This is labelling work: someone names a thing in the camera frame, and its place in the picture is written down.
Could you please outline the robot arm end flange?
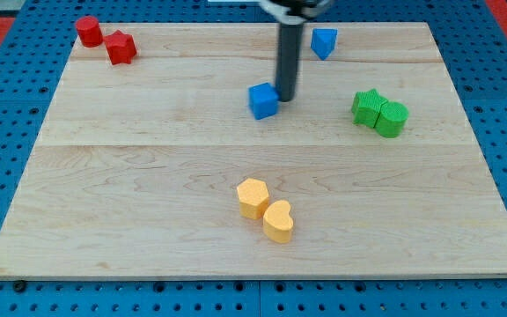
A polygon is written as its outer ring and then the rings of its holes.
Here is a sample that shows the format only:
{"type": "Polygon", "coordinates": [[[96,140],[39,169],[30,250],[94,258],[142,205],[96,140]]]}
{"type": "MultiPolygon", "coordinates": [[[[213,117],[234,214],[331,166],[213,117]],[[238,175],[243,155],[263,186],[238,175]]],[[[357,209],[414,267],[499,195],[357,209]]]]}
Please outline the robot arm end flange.
{"type": "Polygon", "coordinates": [[[300,25],[330,9],[334,0],[259,0],[258,5],[279,23],[300,25]]]}

